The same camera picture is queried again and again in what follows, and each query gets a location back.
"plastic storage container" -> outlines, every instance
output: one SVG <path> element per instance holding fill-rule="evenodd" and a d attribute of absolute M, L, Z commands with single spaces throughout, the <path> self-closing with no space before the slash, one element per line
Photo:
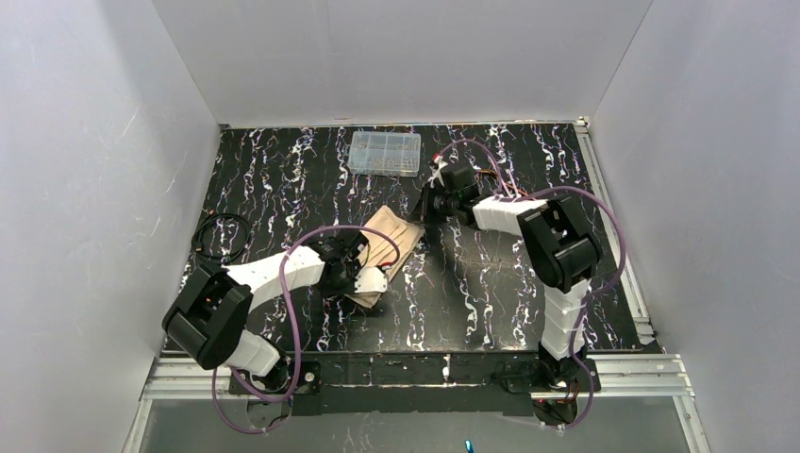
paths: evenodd
<path fill-rule="evenodd" d="M 353 133 L 347 166 L 356 175 L 417 176 L 420 173 L 420 134 Z"/>

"white enclosure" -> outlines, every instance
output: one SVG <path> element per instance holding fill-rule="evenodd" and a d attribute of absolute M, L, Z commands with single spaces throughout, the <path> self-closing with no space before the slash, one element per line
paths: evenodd
<path fill-rule="evenodd" d="M 744 0 L 0 6 L 0 451 L 122 447 L 218 124 L 578 116 L 711 447 L 795 450 L 798 30 Z"/>
<path fill-rule="evenodd" d="M 149 1 L 0 6 L 0 451 L 122 448 L 218 142 Z"/>
<path fill-rule="evenodd" d="M 650 0 L 154 0 L 219 123 L 594 112 Z"/>
<path fill-rule="evenodd" d="M 798 29 L 796 2 L 657 0 L 592 126 L 714 451 L 800 444 Z"/>

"black marbled tabletop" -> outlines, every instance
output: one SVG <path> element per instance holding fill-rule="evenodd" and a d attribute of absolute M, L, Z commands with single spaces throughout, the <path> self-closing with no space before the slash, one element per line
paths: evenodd
<path fill-rule="evenodd" d="M 347 147 L 355 130 L 421 134 L 421 175 L 350 174 Z M 425 162 L 461 138 L 485 143 L 526 191 L 565 184 L 592 189 L 570 124 L 232 129 L 222 133 L 202 217 L 235 212 L 252 223 L 253 240 L 237 263 L 278 253 L 317 227 L 363 225 L 384 204 L 405 217 L 419 196 Z M 458 145 L 457 150 L 451 159 L 489 167 L 476 146 Z M 605 250 L 592 280 L 596 288 L 615 264 L 598 210 L 589 202 L 584 209 Z M 242 232 L 220 226 L 207 237 L 217 253 L 238 246 Z M 187 274 L 196 263 L 190 256 Z M 303 347 L 534 350 L 542 334 L 544 296 L 529 263 L 521 239 L 475 231 L 451 219 L 425 233 L 372 310 L 345 298 L 322 298 L 312 289 L 292 292 Z M 254 310 L 247 328 L 292 350 L 282 297 Z M 641 347 L 621 287 L 592 306 L 587 334 L 593 349 Z"/>

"black cable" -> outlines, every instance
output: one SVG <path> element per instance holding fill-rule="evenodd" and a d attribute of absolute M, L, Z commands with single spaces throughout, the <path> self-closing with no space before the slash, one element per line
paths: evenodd
<path fill-rule="evenodd" d="M 242 246 L 236 250 L 231 250 L 231 252 L 228 254 L 213 255 L 210 252 L 207 252 L 205 246 L 203 245 L 203 237 L 206 235 L 207 229 L 213 226 L 218 220 L 223 221 L 223 227 L 225 227 L 225 221 L 234 221 L 240 225 L 240 228 L 244 229 L 244 242 L 242 243 Z M 201 257 L 205 260 L 216 261 L 221 264 L 230 263 L 237 260 L 242 253 L 244 253 L 244 250 L 247 249 L 247 245 L 250 244 L 250 240 L 252 238 L 253 228 L 250 226 L 250 222 L 248 222 L 247 219 L 239 214 L 219 212 L 206 217 L 206 220 L 200 223 L 200 226 L 197 227 L 192 235 L 192 248 L 198 257 Z"/>
<path fill-rule="evenodd" d="M 533 403 L 533 405 L 535 407 L 539 408 L 539 410 L 541 410 L 544 415 L 548 415 L 550 417 L 553 417 L 557 421 L 559 421 L 559 422 L 561 422 L 561 423 L 563 423 L 565 425 L 569 425 L 571 423 L 571 422 L 566 421 L 564 419 L 564 417 L 562 417 L 561 414 L 558 413 L 556 408 L 551 404 L 548 404 L 548 403 L 541 403 L 541 404 Z"/>
<path fill-rule="evenodd" d="M 275 423 L 277 423 L 277 422 L 279 422 L 279 421 L 283 420 L 284 418 L 286 418 L 286 417 L 288 417 L 288 416 L 289 416 L 289 415 L 278 415 L 276 418 L 274 418 L 274 419 L 273 419 L 273 421 L 272 421 L 272 422 L 270 422 L 270 424 L 269 424 L 269 425 L 267 425 L 267 428 L 271 427 L 271 426 L 272 426 L 272 425 L 274 425 Z"/>

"white wall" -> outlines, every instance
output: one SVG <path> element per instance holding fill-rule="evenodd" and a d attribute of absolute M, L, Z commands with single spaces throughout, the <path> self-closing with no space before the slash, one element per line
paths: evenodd
<path fill-rule="evenodd" d="M 152 4 L 0 6 L 0 451 L 119 451 L 219 135 Z"/>
<path fill-rule="evenodd" d="M 219 123 L 574 119 L 651 0 L 154 0 Z"/>
<path fill-rule="evenodd" d="M 712 449 L 796 451 L 800 3 L 656 0 L 592 135 Z"/>

